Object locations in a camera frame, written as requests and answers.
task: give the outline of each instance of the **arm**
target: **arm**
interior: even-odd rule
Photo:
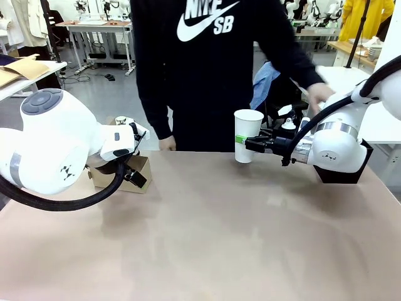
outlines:
[[[303,88],[323,83],[315,66],[295,41],[294,29],[278,0],[256,0],[255,40],[274,68]]]
[[[353,0],[346,0],[343,7],[343,24],[345,24],[346,19],[352,11]]]
[[[146,0],[131,0],[137,85],[146,118],[162,140],[171,136],[171,130],[163,96],[164,73],[159,53],[158,22],[153,22],[148,5]]]
[[[384,12],[382,13],[382,19],[380,22],[385,21],[394,12],[394,2],[393,0],[384,0]]]

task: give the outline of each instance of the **text nike sb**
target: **text nike sb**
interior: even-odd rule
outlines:
[[[234,24],[234,16],[222,16],[225,12],[239,3],[235,2],[220,9],[222,0],[187,0],[185,13],[182,14],[177,27],[177,36],[183,42],[188,42],[200,35],[207,27],[214,23],[214,34],[229,33]],[[208,16],[199,23],[188,26],[185,20]]]

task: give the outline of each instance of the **white paper cup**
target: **white paper cup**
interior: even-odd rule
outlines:
[[[264,115],[255,110],[238,110],[234,113],[236,118],[236,136],[255,137],[259,135]],[[250,163],[254,152],[247,150],[244,144],[236,142],[236,160],[240,163]]]

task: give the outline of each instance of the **silver ring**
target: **silver ring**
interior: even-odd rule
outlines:
[[[340,132],[350,134],[355,138],[355,140],[358,139],[358,131],[351,125],[343,124],[342,122],[325,122],[318,125],[316,132],[319,132],[320,130],[339,130]]]

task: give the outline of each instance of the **cable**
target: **cable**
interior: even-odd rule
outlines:
[[[314,127],[316,127],[319,122],[321,122],[323,119],[327,118],[330,116],[332,113],[336,112],[337,110],[341,109],[342,107],[345,107],[346,105],[349,105],[353,103],[351,96],[347,96],[340,100],[339,102],[333,103],[329,107],[325,108],[324,110],[320,111],[315,117],[311,119],[294,137],[294,139],[291,141],[289,146],[284,152],[282,163],[283,166],[288,166],[289,163],[291,162],[291,155],[293,151],[295,150],[296,145],[301,141],[301,139],[309,132],[311,131]]]
[[[72,85],[74,83],[86,83],[90,82],[90,77],[88,76],[82,76],[82,75],[70,75],[66,78],[62,78],[63,80],[63,85],[64,85],[64,90],[66,85]],[[73,80],[71,83],[66,83],[66,80]]]
[[[401,70],[401,55],[393,58],[391,61],[387,62],[381,66],[377,71],[375,71],[365,82],[359,95],[361,97],[367,97],[375,86],[389,75]]]
[[[0,192],[10,199],[13,199],[23,205],[45,211],[75,211],[93,206],[100,201],[111,196],[122,184],[125,176],[125,167],[123,162],[117,161],[117,171],[114,180],[104,190],[83,199],[73,201],[53,201],[50,199],[33,196],[26,191],[12,185],[0,175]]]

